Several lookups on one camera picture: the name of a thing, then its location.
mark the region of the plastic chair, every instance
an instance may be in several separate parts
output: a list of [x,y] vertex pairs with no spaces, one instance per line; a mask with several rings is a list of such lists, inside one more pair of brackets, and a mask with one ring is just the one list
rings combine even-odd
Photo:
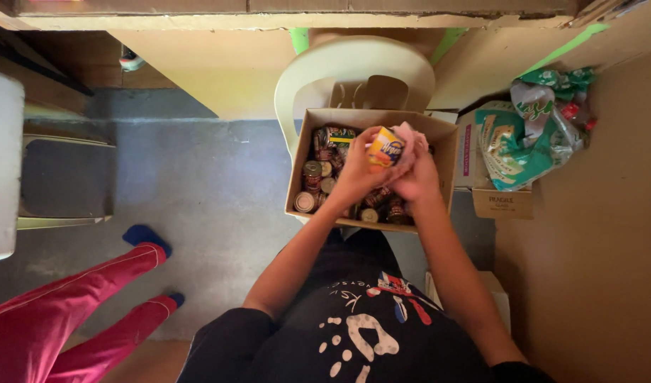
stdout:
[[21,199],[21,166],[25,147],[34,140],[112,147],[109,143],[38,127],[23,129],[24,91],[18,81],[0,74],[0,259],[13,254],[16,230],[86,225],[111,217],[40,217]]
[[435,82],[432,65],[418,50],[394,39],[336,38],[305,50],[290,62],[276,85],[274,107],[293,161],[298,143],[293,118],[297,92],[309,83],[329,77],[336,78],[334,89],[355,91],[374,75],[406,83],[408,97],[401,110],[424,112],[432,99]]

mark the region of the gray floor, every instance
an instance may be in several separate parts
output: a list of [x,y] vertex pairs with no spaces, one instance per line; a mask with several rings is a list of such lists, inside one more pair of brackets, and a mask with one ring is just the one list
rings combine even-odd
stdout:
[[[79,333],[96,334],[143,300],[179,290],[186,304],[152,337],[190,339],[242,302],[301,227],[283,213],[291,164],[278,123],[215,120],[169,90],[100,92],[87,114],[98,122],[55,125],[110,137],[118,148],[33,143],[24,199],[34,213],[98,215],[108,205],[114,217],[18,232],[16,253],[0,262],[0,303],[123,254],[130,247],[121,234],[142,222],[172,244],[173,257],[103,304]],[[451,217],[475,265],[489,270],[493,222],[476,218],[466,193],[455,193]],[[427,264],[417,237],[386,234],[406,278],[423,286]]]

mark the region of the yellow can label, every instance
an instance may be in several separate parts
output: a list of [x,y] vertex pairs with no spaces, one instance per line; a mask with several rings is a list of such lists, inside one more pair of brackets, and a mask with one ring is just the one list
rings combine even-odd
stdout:
[[383,127],[366,151],[368,161],[373,165],[389,168],[401,157],[405,146],[406,143],[397,138],[391,130]]

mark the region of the person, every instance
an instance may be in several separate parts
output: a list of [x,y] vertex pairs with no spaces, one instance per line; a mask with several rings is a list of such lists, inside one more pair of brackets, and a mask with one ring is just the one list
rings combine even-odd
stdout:
[[98,305],[172,255],[168,244],[145,225],[132,226],[123,239],[134,246],[126,254],[0,305],[0,382],[99,382],[181,307],[181,293],[156,296],[60,353]]
[[551,382],[510,338],[450,225],[431,156],[391,187],[410,203],[444,312],[402,278],[380,231],[332,231],[387,176],[350,144],[336,187],[250,289],[202,327],[178,383]]

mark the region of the red pants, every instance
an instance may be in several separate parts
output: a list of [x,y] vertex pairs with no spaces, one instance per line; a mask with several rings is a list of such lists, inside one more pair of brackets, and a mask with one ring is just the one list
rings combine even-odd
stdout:
[[0,305],[0,383],[93,383],[176,310],[156,296],[115,325],[62,353],[72,332],[104,300],[164,263],[165,252],[141,243],[129,253]]

